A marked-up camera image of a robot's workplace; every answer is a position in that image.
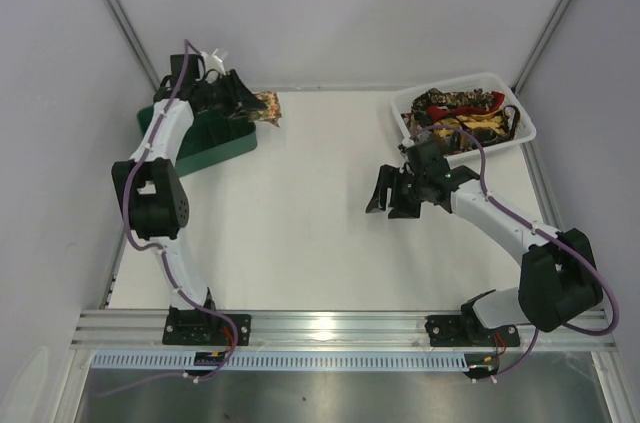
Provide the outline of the floral patterned tie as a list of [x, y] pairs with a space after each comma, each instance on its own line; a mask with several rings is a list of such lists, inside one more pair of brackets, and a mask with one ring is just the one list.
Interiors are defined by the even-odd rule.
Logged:
[[262, 102], [265, 107], [258, 110], [251, 110], [248, 115], [249, 120], [252, 122], [270, 123], [279, 128], [282, 110], [278, 94], [275, 91], [262, 91], [255, 93], [254, 96]]

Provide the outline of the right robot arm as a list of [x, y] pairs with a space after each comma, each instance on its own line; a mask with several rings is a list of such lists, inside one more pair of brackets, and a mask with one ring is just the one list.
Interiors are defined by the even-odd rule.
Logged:
[[484, 172], [450, 166], [433, 140], [410, 146], [403, 166], [380, 167], [366, 210], [417, 219], [425, 203], [478, 228], [520, 268], [517, 287], [490, 290], [465, 303], [463, 311], [480, 328], [531, 324], [549, 333], [602, 303], [604, 288], [583, 232], [540, 224], [501, 201]]

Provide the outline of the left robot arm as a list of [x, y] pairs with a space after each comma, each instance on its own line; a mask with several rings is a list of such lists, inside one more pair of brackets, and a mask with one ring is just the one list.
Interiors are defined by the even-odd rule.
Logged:
[[222, 322], [186, 241], [190, 203], [181, 179], [255, 149], [250, 115], [267, 107], [224, 59], [220, 50], [172, 55], [152, 105], [137, 115], [140, 145], [111, 169], [128, 240], [157, 255], [172, 291], [173, 337], [209, 335]]

